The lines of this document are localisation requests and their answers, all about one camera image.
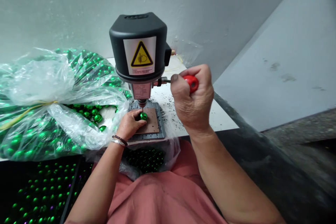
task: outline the yellow string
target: yellow string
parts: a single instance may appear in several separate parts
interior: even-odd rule
[[[36,105],[34,107],[31,107],[29,109],[27,109],[25,112],[23,112],[20,116],[18,117],[15,117],[13,120],[9,121],[8,123],[5,123],[4,125],[2,125],[0,127],[0,131],[2,130],[7,130],[9,129],[10,127],[12,127],[14,124],[16,124],[18,121],[20,121],[27,113],[29,113],[31,110],[37,108],[37,107],[42,107],[42,106],[45,106],[45,105],[50,105],[52,103],[57,103],[57,101],[52,101],[52,102],[49,102],[49,103],[46,103],[46,102],[43,102],[42,101],[42,104],[39,104],[39,105]]]

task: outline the warning label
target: warning label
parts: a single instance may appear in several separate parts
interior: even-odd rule
[[[130,75],[147,75],[155,71],[156,37],[124,40]]]
[[[133,84],[134,99],[149,99],[151,97],[151,83]]]
[[[152,58],[149,55],[144,43],[140,41],[133,56],[131,67],[145,67],[150,65],[153,65]]]

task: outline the silver bracelet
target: silver bracelet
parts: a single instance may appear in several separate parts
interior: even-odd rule
[[[119,139],[115,139],[115,138],[112,138],[112,140],[111,140],[111,142],[114,142],[114,143],[116,143],[116,144],[120,144],[120,145],[122,145],[122,146],[126,146],[123,142],[121,142]]]

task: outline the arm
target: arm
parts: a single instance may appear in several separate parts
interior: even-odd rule
[[[199,80],[196,92],[190,94],[184,75]],[[190,135],[201,177],[225,219],[231,224],[285,223],[274,204],[232,158],[210,127],[214,89],[209,67],[195,66],[171,79],[176,113]]]
[[[116,135],[127,141],[146,121],[135,121],[141,110],[128,112],[121,120]],[[124,147],[111,142],[93,170],[72,207],[67,221],[105,223],[109,211]]]

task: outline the red handle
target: red handle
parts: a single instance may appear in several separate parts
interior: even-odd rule
[[[183,79],[188,82],[190,86],[190,93],[194,93],[198,89],[198,79],[195,76],[186,75]]]

